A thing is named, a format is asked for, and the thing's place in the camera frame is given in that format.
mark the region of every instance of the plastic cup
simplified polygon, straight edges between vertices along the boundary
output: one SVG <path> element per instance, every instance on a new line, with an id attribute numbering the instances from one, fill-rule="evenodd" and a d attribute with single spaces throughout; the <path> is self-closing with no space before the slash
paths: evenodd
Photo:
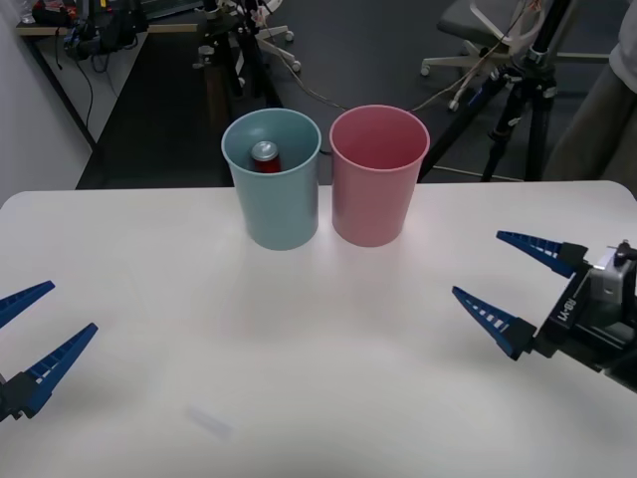
<path id="1" fill-rule="evenodd" d="M 429 150 L 429 131 L 405 110 L 374 105 L 341 115 L 329 141 L 334 229 L 357 246 L 393 241 L 402 231 Z"/>
<path id="2" fill-rule="evenodd" d="M 260 141 L 279 149 L 282 172 L 256 170 L 251 151 Z M 308 242 L 319 226 L 319 127 L 291 110 L 270 109 L 234 121 L 221 140 L 248 234 L 265 248 L 289 250 Z"/>

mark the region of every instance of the red soda can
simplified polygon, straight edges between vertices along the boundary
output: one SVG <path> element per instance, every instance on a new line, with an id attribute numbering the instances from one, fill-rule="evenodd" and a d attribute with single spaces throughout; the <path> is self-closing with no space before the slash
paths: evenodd
<path id="1" fill-rule="evenodd" d="M 252 148 L 252 158 L 257 171 L 263 173 L 281 172 L 279 149 L 271 141 L 261 141 Z"/>

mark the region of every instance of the robotic arm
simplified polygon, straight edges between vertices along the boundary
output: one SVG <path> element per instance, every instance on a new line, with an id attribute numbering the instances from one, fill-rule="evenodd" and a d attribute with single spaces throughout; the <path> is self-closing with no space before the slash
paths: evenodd
<path id="1" fill-rule="evenodd" d="M 54 288 L 45 282 L 0 299 L 0 329 Z M 33 418 L 97 331 L 95 324 L 89 324 L 27 370 L 9 380 L 0 375 L 0 421 L 8 416 L 17 420 L 23 414 Z"/>
<path id="2" fill-rule="evenodd" d="M 547 358 L 561 351 L 637 392 L 637 250 L 624 241 L 591 265 L 584 260 L 587 249 L 577 244 L 505 231 L 497 237 L 570 282 L 539 330 L 454 287 L 467 312 L 513 360 L 532 351 Z"/>

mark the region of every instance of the desk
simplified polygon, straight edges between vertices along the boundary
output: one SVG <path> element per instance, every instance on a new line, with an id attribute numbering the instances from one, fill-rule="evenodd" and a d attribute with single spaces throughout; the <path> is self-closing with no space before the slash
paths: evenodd
<path id="1" fill-rule="evenodd" d="M 189 20 L 191 20 L 192 19 L 191 17 L 192 17 L 191 15 L 186 14 L 185 17 L 183 15 L 176 15 L 176 16 L 171 16 L 171 17 L 156 20 L 155 23 L 153 23 L 152 25 L 149 25 L 148 33 L 149 34 L 196 33 L 199 24 L 193 21 L 190 21 L 189 23 L 184 23 L 184 20 L 183 20 L 184 18 L 188 18 Z M 65 109 L 67 110 L 69 115 L 71 115 L 73 122 L 76 124 L 76 126 L 82 133 L 82 136 L 84 137 L 85 141 L 91 147 L 92 154 L 95 154 L 97 157 L 101 157 L 99 146 L 96 140 L 91 135 L 91 132 L 85 125 L 84 119 L 80 116 L 80 114 L 78 114 L 78 111 L 73 106 L 73 103 L 69 99 L 67 93 L 64 91 L 64 88 L 58 81 L 58 78 L 51 70 L 51 67 L 49 66 L 49 64 L 43 57 L 42 52 L 37 46 L 37 41 L 40 38 L 54 36 L 56 35 L 57 30 L 58 30 L 57 27 L 48 27 L 48 26 L 42 26 L 38 24 L 20 23 L 16 27 L 16 33 L 20 37 L 22 37 L 22 39 L 24 40 L 25 44 L 27 45 L 27 48 L 29 49 L 29 52 L 35 59 L 40 69 L 45 74 L 47 80 L 49 81 L 49 83 L 55 90 L 56 94 L 62 101 Z M 59 35 L 61 37 L 61 40 L 60 40 L 61 44 L 59 48 L 60 48 L 61 54 L 64 54 L 64 52 L 62 52 L 62 39 L 64 39 L 64 36 L 67 33 L 68 33 L 68 29 L 60 28 Z"/>
<path id="2" fill-rule="evenodd" d="M 0 296 L 57 289 L 0 333 L 5 376 L 93 321 L 32 421 L 0 424 L 7 478 L 630 476 L 637 396 L 575 361 L 507 359 L 453 285 L 536 325 L 565 280 L 498 229 L 637 239 L 609 182 L 416 188 L 403 234 L 255 245 L 232 189 L 23 193 L 0 210 Z M 216 436 L 195 405 L 232 428 Z"/>

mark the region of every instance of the black tripod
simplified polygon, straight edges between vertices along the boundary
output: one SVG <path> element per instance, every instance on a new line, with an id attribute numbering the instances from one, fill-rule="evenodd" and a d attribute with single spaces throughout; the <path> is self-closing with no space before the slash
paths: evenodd
<path id="1" fill-rule="evenodd" d="M 206 28 L 199 47 L 199 64 L 204 69 L 211 124 L 216 132 L 223 132 L 232 121 L 234 97 L 243 96 L 243 85 L 235 70 L 235 58 L 230 48 L 230 35 L 236 39 L 243 53 L 245 65 L 252 75 L 253 95 L 265 97 L 266 107 L 282 108 L 279 94 L 268 75 L 257 39 L 258 27 L 250 16 L 258 8 L 257 0 L 247 0 L 243 15 L 231 15 L 217 5 L 216 0 L 204 0 Z"/>
<path id="2" fill-rule="evenodd" d="M 497 67 L 480 90 L 460 112 L 425 157 L 418 182 L 433 169 L 474 118 L 507 85 L 513 85 L 507 105 L 496 127 L 489 133 L 494 141 L 482 182 L 490 181 L 500 159 L 505 155 L 511 136 L 520 122 L 527 103 L 531 102 L 531 133 L 527 153 L 525 181 L 538 181 L 544 164 L 548 121 L 557 91 L 555 68 L 548 60 L 548 47 L 569 9 L 571 0 L 555 0 L 546 15 L 533 46 L 510 66 Z"/>

